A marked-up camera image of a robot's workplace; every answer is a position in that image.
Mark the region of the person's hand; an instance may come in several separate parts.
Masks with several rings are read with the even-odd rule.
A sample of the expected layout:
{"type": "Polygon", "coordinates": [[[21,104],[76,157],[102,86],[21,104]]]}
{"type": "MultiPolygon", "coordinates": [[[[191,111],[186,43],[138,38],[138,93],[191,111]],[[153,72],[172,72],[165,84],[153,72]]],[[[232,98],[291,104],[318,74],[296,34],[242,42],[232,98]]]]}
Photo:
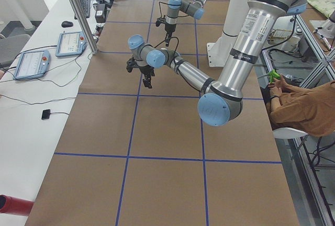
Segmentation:
{"type": "Polygon", "coordinates": [[[274,82],[269,83],[268,87],[270,89],[270,96],[278,96],[282,95],[282,90],[286,89],[287,83],[283,75],[280,75],[280,79],[274,79],[274,82]]]}

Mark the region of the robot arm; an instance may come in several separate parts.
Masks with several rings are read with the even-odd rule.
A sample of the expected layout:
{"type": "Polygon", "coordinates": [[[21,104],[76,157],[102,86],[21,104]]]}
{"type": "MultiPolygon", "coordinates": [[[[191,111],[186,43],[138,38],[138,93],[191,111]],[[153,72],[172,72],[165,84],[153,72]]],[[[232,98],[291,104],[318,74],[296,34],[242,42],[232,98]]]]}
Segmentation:
{"type": "Polygon", "coordinates": [[[230,0],[222,36],[208,52],[216,55],[223,66],[217,80],[184,60],[178,52],[147,44],[141,35],[128,40],[132,58],[127,70],[138,68],[144,75],[144,86],[151,87],[154,70],[164,65],[170,67],[202,93],[197,105],[202,121],[222,126],[241,113],[243,85],[277,19],[300,14],[306,5],[307,0],[230,0]]]}
{"type": "Polygon", "coordinates": [[[200,20],[205,12],[204,5],[207,0],[169,0],[167,3],[167,14],[163,18],[165,25],[165,45],[168,47],[172,38],[173,32],[176,30],[176,24],[179,12],[200,20]]]}

